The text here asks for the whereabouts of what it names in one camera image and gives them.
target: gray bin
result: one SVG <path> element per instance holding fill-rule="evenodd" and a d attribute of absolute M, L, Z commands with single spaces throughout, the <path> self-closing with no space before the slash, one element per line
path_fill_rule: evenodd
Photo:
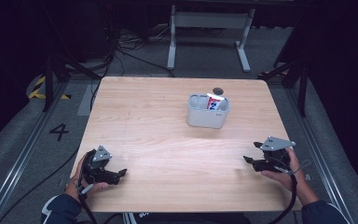
<path fill-rule="evenodd" d="M 226 98 L 217 110 L 206 109 L 208 96 L 192 94 L 188 98 L 187 124 L 206 128 L 222 128 L 229 111 L 229 101 Z"/>

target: sleeve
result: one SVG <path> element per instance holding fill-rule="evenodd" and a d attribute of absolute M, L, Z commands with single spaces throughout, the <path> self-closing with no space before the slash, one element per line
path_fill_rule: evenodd
<path fill-rule="evenodd" d="M 322 200 L 305 205 L 301 213 L 304 224 L 350 223 L 334 205 Z"/>
<path fill-rule="evenodd" d="M 48 200 L 42 209 L 42 224 L 76 223 L 81 205 L 68 194 L 55 196 Z"/>

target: gray carpet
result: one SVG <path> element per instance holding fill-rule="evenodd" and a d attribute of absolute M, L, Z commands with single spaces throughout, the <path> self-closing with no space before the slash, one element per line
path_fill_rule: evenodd
<path fill-rule="evenodd" d="M 183 30 L 177 36 L 177 51 L 175 69 L 172 73 L 180 77 L 211 77 L 211 78 L 248 78 L 254 79 L 262 71 L 272 70 L 272 64 L 279 54 L 284 41 L 290 35 L 291 29 L 252 29 L 245 45 L 245 51 L 251 65 L 252 72 L 245 74 L 241 70 L 241 64 L 234 42 L 241 33 L 225 30 L 223 33 L 209 30 Z M 126 51 L 148 62 L 166 66 L 168 57 L 169 41 L 161 39 L 138 50 Z M 117 57 L 113 60 L 108 71 L 108 76 L 148 76 L 167 77 L 168 72 L 151 64 L 116 52 Z M 98 61 L 93 60 L 86 65 L 93 65 Z M 282 117 L 283 124 L 291 140 L 296 141 L 295 150 L 301 161 L 310 160 L 312 165 L 305 171 L 311 176 L 310 184 L 320 198 L 331 202 L 331 195 L 323 180 L 323 176 L 317 169 L 314 158 L 310 153 L 310 145 L 296 117 L 296 108 L 289 102 L 288 91 L 280 84 L 281 78 L 275 77 L 268 82 L 273 99 Z M 70 100 L 59 100 L 57 106 L 46 127 L 41 130 L 40 137 L 35 143 L 33 154 L 25 166 L 21 177 L 13 189 L 9 192 L 8 200 L 4 203 L 5 212 L 26 191 L 35 186 L 40 180 L 53 172 L 76 150 L 81 142 L 90 114 L 90 99 L 98 81 L 92 81 L 81 75 L 75 75 L 67 86 L 65 93 L 71 94 Z M 19 157 L 22 148 L 33 133 L 40 116 L 44 100 L 32 99 L 31 102 L 6 126 L 0 133 L 0 187 Z M 341 144 L 332 128 L 317 93 L 311 83 L 307 92 L 306 122 L 310 125 L 326 160 L 328 167 L 336 180 L 341 197 L 351 214 L 353 223 L 358 223 L 358 177 L 351 168 Z M 62 136 L 58 141 L 56 133 L 50 130 L 65 124 L 65 130 L 69 133 Z M 25 197 L 7 215 L 2 223 L 38 223 L 40 211 L 46 200 L 62 193 L 65 182 L 71 172 L 74 160 L 66 164 L 56 175 L 46 181 L 30 195 Z M 298 223 L 302 223 L 300 212 L 295 212 Z M 279 213 L 245 213 L 252 223 L 268 223 Z M 104 222 L 110 214 L 95 214 L 99 223 Z M 87 219 L 82 213 L 80 219 Z M 110 223 L 121 223 L 120 218 L 115 218 Z M 281 222 L 295 223 L 293 213 L 286 216 Z"/>

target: person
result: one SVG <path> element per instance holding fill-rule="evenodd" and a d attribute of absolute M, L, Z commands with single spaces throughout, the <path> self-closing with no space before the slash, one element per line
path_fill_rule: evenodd
<path fill-rule="evenodd" d="M 347 224 L 349 221 L 332 204 L 320 200 L 313 189 L 307 183 L 304 172 L 291 149 L 286 149 L 290 157 L 290 168 L 295 171 L 297 180 L 296 194 L 303 205 L 301 214 L 304 224 Z M 48 200 L 42 209 L 42 223 L 76 223 L 76 217 L 81 212 L 81 204 L 77 195 L 77 180 L 80 175 L 80 160 L 76 173 L 71 177 L 64 194 L 55 196 Z M 286 189 L 292 190 L 292 180 L 288 174 L 262 171 L 261 175 L 280 182 Z M 97 183 L 88 192 L 88 195 L 106 189 L 106 183 Z M 126 224 L 250 224 L 243 213 L 124 213 L 123 221 Z"/>

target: wooden table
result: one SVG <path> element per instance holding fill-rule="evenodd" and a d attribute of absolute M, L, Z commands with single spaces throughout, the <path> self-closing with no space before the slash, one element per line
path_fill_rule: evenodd
<path fill-rule="evenodd" d="M 189 126 L 189 95 L 214 87 L 231 103 L 224 126 Z M 88 199 L 94 212 L 282 211 L 290 192 L 242 157 L 263 159 L 254 141 L 269 135 L 288 139 L 262 80 L 105 77 L 75 165 L 103 145 L 113 155 L 106 170 L 128 169 Z"/>

